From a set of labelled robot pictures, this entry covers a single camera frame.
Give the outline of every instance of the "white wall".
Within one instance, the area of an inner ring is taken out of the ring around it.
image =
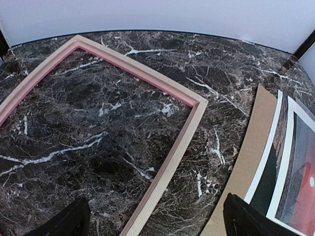
[[[175,30],[293,53],[315,28],[314,0],[0,0],[10,46],[100,30]]]
[[[309,78],[315,85],[315,44],[313,44],[300,58],[300,63],[302,64]]]

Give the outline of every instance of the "marble surface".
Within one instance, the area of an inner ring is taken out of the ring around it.
[[[142,236],[200,234],[233,169],[259,83],[274,95],[281,89],[314,112],[314,86],[302,66],[284,52],[175,32],[83,36],[209,100]],[[0,101],[70,38],[11,49],[0,68]],[[90,236],[118,235],[189,112],[151,85],[75,51],[0,128],[0,230],[21,236],[84,196],[92,211]]]

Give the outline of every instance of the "brown cardboard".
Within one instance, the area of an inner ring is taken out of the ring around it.
[[[276,104],[277,99],[259,85],[251,119],[232,174],[200,236],[226,236],[223,203],[228,193],[245,198],[267,143]]]

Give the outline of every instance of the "picture frame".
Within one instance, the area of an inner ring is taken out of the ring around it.
[[[207,108],[208,100],[159,72],[96,43],[76,35],[53,52],[35,68],[0,105],[0,126],[26,97],[26,95],[61,61],[76,49],[89,52],[120,69],[142,79],[154,87],[184,102],[192,108],[179,136],[173,144],[160,170],[146,191],[140,204],[123,228],[120,236],[137,236],[158,204],[173,177],[188,145]]]

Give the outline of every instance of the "printed photograph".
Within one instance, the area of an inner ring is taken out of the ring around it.
[[[275,218],[306,235],[315,232],[315,132],[294,113],[289,166]]]

